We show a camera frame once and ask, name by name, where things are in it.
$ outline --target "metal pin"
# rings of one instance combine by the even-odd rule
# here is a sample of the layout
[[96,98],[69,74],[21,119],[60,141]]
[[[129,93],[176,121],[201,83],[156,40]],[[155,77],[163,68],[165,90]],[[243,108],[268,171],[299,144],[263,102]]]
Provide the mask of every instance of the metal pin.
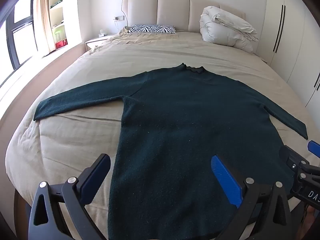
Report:
[[277,186],[277,187],[282,187],[282,183],[279,182],[279,181],[277,181],[277,182],[276,182],[276,186]]
[[41,182],[41,183],[39,184],[40,187],[45,187],[46,185],[47,185],[47,183],[46,183],[45,181],[43,181],[43,182]]
[[245,182],[248,184],[253,184],[254,183],[254,179],[253,178],[246,178]]
[[77,179],[76,179],[75,177],[70,177],[70,178],[68,179],[68,183],[70,183],[70,184],[75,183],[76,180],[77,180]]

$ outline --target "black window frame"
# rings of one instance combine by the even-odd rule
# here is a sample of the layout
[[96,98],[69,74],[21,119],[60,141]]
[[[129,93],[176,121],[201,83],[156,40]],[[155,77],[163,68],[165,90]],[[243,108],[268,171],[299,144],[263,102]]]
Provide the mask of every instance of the black window frame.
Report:
[[20,68],[23,64],[25,64],[29,59],[32,58],[29,57],[27,60],[25,60],[24,62],[22,62],[21,64],[19,63],[19,59],[18,59],[18,55],[17,55],[17,51],[16,51],[16,47],[14,44],[14,38],[13,38],[13,33],[15,31],[18,31],[24,27],[26,27],[29,24],[32,24],[32,28],[33,28],[33,36],[35,39],[35,44],[36,44],[36,49],[38,50],[38,46],[36,43],[36,36],[35,36],[35,27],[34,27],[34,23],[33,23],[33,0],[30,1],[30,16],[18,21],[18,22],[14,22],[14,9],[15,7],[13,7],[12,11],[10,12],[7,20],[6,20],[6,36],[7,36],[7,45],[8,45],[8,51],[9,51],[9,56],[10,56],[10,60],[11,60],[11,64],[14,70],[17,70],[18,68]]

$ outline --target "headboard panel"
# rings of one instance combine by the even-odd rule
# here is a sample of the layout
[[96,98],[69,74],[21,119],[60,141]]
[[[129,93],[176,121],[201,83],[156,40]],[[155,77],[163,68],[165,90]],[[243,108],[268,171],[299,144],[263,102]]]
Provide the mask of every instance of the headboard panel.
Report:
[[177,31],[200,32],[200,16],[207,6],[215,6],[245,19],[245,13],[210,0],[122,0],[128,25],[173,25]]

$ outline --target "red box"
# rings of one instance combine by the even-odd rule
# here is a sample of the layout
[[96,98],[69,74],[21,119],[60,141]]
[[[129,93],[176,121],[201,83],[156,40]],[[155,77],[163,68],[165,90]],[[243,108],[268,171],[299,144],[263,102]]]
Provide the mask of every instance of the red box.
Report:
[[63,40],[63,41],[58,41],[58,42],[56,43],[56,49],[59,49],[59,48],[61,48],[61,47],[63,47],[63,46],[66,46],[67,44],[68,44],[67,39],[65,39],[65,40]]

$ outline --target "wall socket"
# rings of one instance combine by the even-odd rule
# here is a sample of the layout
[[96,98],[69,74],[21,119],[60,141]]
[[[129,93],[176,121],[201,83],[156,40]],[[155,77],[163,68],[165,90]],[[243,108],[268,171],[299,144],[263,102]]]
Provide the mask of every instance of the wall socket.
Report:
[[116,17],[113,18],[113,20],[114,20],[115,22],[124,21],[124,16],[116,16]]

